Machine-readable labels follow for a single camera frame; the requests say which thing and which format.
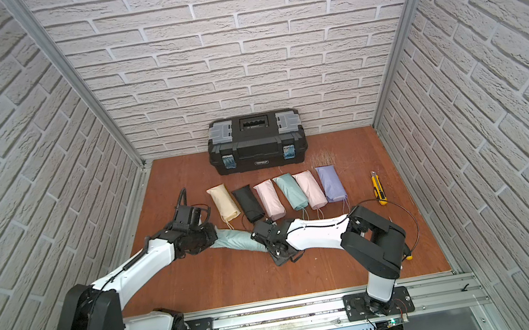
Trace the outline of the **cream sleeved umbrella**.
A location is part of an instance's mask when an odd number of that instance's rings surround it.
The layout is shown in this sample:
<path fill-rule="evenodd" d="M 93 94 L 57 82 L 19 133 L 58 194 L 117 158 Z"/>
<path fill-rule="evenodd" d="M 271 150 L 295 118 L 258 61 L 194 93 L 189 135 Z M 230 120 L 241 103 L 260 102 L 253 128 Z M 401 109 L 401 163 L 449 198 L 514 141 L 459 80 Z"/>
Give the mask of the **cream sleeved umbrella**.
<path fill-rule="evenodd" d="M 232 221 L 241 215 L 241 211 L 226 186 L 224 184 L 216 185 L 209 188 L 207 193 L 215 203 L 222 221 L 229 229 L 233 230 Z"/>

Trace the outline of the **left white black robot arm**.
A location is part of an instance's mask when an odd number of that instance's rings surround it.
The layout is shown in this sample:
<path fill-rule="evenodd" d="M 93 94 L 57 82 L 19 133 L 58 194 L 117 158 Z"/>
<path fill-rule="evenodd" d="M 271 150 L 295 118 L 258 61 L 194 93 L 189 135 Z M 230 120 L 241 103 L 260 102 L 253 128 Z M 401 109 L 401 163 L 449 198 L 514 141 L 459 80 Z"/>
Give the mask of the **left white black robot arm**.
<path fill-rule="evenodd" d="M 210 248 L 217 240 L 211 223 L 186 231 L 162 230 L 147 237 L 133 257 L 95 282 L 78 284 L 65 296 L 56 330 L 189 330 L 184 314 L 157 309 L 125 317 L 131 298 L 166 266 Z"/>

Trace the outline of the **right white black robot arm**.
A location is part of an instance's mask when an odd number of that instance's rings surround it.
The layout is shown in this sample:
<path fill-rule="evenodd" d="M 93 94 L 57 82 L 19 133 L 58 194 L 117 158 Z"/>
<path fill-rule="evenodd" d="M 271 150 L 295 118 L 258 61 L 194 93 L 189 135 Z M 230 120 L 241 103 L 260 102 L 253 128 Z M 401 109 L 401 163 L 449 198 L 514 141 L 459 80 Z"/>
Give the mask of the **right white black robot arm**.
<path fill-rule="evenodd" d="M 278 266 L 296 262 L 309 249 L 347 252 L 368 271 L 365 293 L 345 303 L 352 321 L 409 312 L 408 302 L 394 294 L 403 263 L 412 255 L 406 237 L 396 223 L 361 205 L 325 220 L 290 219 L 280 225 L 261 221 L 251 234 Z"/>

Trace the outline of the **black sleeved umbrella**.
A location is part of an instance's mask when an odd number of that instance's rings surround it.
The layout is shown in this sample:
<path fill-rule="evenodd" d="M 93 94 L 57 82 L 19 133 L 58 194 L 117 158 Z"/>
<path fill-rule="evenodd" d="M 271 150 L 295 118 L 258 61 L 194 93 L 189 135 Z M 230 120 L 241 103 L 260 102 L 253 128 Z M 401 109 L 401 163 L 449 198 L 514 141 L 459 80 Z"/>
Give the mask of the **black sleeved umbrella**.
<path fill-rule="evenodd" d="M 265 217 L 266 213 L 263 210 L 262 205 L 256 199 L 250 185 L 238 188 L 232 191 L 232 194 L 250 223 L 255 224 L 255 222 Z"/>

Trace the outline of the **mint green sleeved umbrella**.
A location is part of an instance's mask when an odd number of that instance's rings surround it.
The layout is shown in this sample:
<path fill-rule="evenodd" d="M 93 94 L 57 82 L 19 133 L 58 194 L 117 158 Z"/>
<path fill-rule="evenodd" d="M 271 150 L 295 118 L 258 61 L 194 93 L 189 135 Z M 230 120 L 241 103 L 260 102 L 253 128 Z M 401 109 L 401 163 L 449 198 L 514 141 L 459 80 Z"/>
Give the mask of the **mint green sleeved umbrella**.
<path fill-rule="evenodd" d="M 308 218 L 308 198 L 290 173 L 272 179 L 281 190 L 294 211 L 300 211 L 304 219 Z"/>

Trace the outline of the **light pink sleeved umbrella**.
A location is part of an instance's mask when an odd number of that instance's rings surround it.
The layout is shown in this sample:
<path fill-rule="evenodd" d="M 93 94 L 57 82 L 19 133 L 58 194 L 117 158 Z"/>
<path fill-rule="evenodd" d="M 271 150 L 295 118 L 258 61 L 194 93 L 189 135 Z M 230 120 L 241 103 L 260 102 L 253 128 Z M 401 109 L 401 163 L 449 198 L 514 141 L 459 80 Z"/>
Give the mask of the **light pink sleeved umbrella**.
<path fill-rule="evenodd" d="M 304 172 L 295 174 L 293 178 L 299 185 L 302 193 L 306 196 L 309 207 L 317 212 L 320 220 L 324 219 L 325 214 L 323 213 L 323 208 L 327 205 L 328 201 L 313 174 L 309 170 L 305 170 Z"/>

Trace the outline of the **lavender sleeved umbrella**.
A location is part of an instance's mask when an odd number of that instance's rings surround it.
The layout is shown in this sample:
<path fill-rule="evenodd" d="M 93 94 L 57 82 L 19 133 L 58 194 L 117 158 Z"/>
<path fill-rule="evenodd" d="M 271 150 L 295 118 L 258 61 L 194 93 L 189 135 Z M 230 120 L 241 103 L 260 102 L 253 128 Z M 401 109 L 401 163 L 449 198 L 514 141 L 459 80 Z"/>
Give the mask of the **lavender sleeved umbrella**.
<path fill-rule="evenodd" d="M 337 171 L 333 165 L 318 166 L 315 168 L 323 187 L 328 203 L 341 203 L 343 209 L 350 210 L 349 196 Z"/>

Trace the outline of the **black plastic toolbox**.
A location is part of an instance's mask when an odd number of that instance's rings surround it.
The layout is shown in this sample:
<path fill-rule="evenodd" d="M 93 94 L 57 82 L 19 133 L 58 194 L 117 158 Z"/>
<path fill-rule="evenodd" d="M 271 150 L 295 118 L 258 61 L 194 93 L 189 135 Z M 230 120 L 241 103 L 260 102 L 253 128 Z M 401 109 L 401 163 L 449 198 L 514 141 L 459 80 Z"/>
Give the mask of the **black plastic toolbox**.
<path fill-rule="evenodd" d="M 308 141 L 296 109 L 220 119 L 208 130 L 208 155 L 220 175 L 304 162 Z"/>

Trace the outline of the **yellow utility knife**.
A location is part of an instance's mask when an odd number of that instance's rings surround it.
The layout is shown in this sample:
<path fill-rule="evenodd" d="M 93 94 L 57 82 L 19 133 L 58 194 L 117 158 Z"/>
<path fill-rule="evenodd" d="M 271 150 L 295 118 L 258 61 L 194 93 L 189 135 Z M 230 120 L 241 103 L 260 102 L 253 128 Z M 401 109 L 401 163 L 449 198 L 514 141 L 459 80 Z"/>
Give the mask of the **yellow utility knife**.
<path fill-rule="evenodd" d="M 379 204 L 382 206 L 387 205 L 388 199 L 381 185 L 381 181 L 380 181 L 380 178 L 378 177 L 377 172 L 372 171 L 370 175 L 371 175 L 371 181 L 373 183 L 374 195 L 376 196 L 377 202 L 379 202 Z"/>

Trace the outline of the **aluminium mounting rail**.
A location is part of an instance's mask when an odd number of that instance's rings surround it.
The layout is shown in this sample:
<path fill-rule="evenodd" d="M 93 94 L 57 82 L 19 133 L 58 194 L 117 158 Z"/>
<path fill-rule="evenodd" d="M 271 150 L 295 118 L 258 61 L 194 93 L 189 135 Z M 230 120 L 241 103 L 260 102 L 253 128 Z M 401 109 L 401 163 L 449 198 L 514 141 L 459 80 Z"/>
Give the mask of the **aluminium mounting rail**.
<path fill-rule="evenodd" d="M 492 301 L 471 273 L 418 277 L 396 286 L 407 288 L 416 309 L 413 313 L 349 322 L 342 298 L 363 294 L 361 288 L 354 287 L 315 297 L 192 313 L 187 320 L 212 317 L 213 330 L 378 330 L 450 310 L 464 309 L 483 316 Z"/>

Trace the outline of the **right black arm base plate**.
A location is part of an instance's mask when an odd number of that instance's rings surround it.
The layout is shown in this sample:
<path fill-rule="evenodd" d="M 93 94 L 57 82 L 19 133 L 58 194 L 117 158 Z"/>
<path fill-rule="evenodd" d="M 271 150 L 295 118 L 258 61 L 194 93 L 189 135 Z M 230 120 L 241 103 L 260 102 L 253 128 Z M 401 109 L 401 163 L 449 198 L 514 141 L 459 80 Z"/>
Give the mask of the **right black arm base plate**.
<path fill-rule="evenodd" d="M 396 286 L 392 292 L 389 301 L 385 302 L 371 298 L 366 293 L 353 293 L 344 296 L 342 301 L 348 321 L 365 321 L 365 319 L 371 320 L 372 318 L 389 315 L 396 316 L 413 313 L 416 310 L 407 288 Z"/>

